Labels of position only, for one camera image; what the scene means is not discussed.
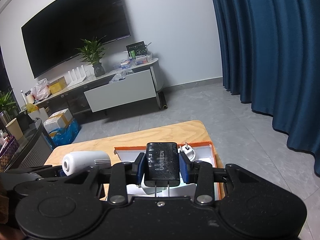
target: drawer front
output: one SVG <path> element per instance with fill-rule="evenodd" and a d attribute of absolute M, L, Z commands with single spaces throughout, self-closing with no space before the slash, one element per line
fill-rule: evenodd
<path fill-rule="evenodd" d="M 84 92 L 92 112 L 156 96 L 150 70 Z"/>

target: paper cup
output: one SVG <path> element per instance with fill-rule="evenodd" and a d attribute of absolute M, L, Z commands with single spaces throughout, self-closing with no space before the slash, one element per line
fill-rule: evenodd
<path fill-rule="evenodd" d="M 15 118 L 11 122 L 9 122 L 6 125 L 6 128 L 11 133 L 11 135 L 13 135 L 16 138 L 16 140 L 19 140 L 23 136 L 23 133 L 22 133 L 21 128 L 18 124 L 17 118 Z"/>

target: television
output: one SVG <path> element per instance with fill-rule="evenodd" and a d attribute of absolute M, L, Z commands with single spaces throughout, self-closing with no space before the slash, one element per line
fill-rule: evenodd
<path fill-rule="evenodd" d="M 79 54 L 81 39 L 130 36 L 121 0 L 55 0 L 21 28 L 34 77 Z"/>

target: baseboard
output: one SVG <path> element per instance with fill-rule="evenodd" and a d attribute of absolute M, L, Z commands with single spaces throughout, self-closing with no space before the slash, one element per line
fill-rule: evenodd
<path fill-rule="evenodd" d="M 177 90 L 194 88 L 194 87 L 201 87 L 201 86 L 217 84 L 217 83 L 222 83 L 222 77 L 210 78 L 210 79 L 205 79 L 205 80 L 200 80 L 200 81 L 195 81 L 195 82 L 190 82 L 190 83 L 185 83 L 185 84 L 180 84 L 180 85 L 175 85 L 175 86 L 170 86 L 170 87 L 165 87 L 165 88 L 163 88 L 163 91 L 164 92 L 173 92 L 173 91 L 177 91 Z"/>

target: power adapter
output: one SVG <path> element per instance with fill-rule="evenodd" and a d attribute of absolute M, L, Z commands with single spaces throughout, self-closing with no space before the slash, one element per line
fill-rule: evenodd
<path fill-rule="evenodd" d="M 180 185 L 178 146 L 176 143 L 148 143 L 144 184 L 147 187 Z"/>

